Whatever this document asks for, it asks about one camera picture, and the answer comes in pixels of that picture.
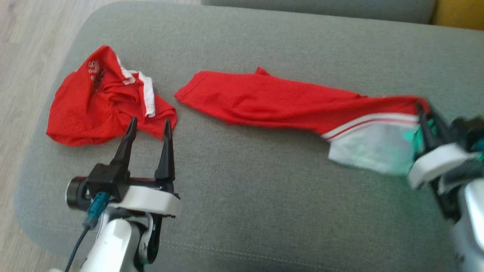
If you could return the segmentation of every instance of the light wood floor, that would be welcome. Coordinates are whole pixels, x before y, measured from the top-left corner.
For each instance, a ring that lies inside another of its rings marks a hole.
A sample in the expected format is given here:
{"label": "light wood floor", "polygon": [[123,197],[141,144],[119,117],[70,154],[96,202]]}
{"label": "light wood floor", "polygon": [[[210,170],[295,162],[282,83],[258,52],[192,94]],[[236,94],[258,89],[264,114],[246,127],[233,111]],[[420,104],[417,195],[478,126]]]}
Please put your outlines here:
{"label": "light wood floor", "polygon": [[[94,10],[117,1],[0,0],[2,272],[63,270],[67,263],[23,234],[13,209],[15,183],[42,104],[78,29]],[[199,0],[164,2],[199,4]]]}

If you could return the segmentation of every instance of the gray upholstered surface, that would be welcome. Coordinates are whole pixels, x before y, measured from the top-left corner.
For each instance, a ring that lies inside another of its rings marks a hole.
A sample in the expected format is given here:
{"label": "gray upholstered surface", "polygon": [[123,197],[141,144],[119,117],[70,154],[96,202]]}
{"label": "gray upholstered surface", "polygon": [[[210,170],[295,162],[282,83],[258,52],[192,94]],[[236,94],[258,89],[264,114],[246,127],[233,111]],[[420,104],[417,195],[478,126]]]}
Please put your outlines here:
{"label": "gray upholstered surface", "polygon": [[428,24],[435,0],[202,0],[230,6]]}
{"label": "gray upholstered surface", "polygon": [[[369,95],[430,97],[447,118],[482,113],[484,32],[343,17],[209,6],[118,3],[84,24],[58,75],[100,45],[152,76],[175,106],[176,189],[182,214],[164,221],[148,271],[446,271],[448,226],[428,190],[404,178],[326,159],[328,144],[302,131],[226,126],[177,103],[200,70],[253,72]],[[69,148],[36,128],[18,182],[15,211],[25,233],[69,255],[84,214],[67,208],[75,175],[109,162],[119,139]],[[139,133],[133,176],[150,177],[162,143]],[[82,243],[79,258],[94,241]]]}

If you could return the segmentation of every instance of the red garment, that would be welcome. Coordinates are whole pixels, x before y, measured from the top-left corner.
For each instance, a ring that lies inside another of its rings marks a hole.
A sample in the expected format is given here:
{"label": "red garment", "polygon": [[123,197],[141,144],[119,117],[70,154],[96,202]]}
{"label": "red garment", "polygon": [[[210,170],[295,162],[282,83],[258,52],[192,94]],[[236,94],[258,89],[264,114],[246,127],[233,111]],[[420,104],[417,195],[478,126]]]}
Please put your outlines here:
{"label": "red garment", "polygon": [[278,78],[260,67],[255,74],[199,72],[175,97],[227,124],[300,128],[326,139],[369,122],[415,124],[406,115],[416,115],[417,100],[428,109],[421,97],[368,97]]}
{"label": "red garment", "polygon": [[104,45],[64,79],[52,102],[46,133],[69,146],[101,144],[124,135],[133,116],[139,130],[158,139],[163,138],[165,119],[172,126],[177,120],[175,109],[153,93],[151,78],[127,71]]}

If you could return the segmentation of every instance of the blue cable connector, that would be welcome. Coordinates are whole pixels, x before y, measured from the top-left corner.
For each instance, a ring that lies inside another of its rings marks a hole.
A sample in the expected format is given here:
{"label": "blue cable connector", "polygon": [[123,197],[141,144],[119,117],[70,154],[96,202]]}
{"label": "blue cable connector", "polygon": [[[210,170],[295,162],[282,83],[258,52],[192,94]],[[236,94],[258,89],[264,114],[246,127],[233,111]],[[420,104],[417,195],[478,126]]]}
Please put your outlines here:
{"label": "blue cable connector", "polygon": [[94,201],[89,206],[87,211],[88,216],[86,220],[82,223],[83,227],[94,229],[97,226],[97,222],[99,217],[106,209],[107,205],[109,204],[109,194],[105,192],[99,192],[96,194]]}

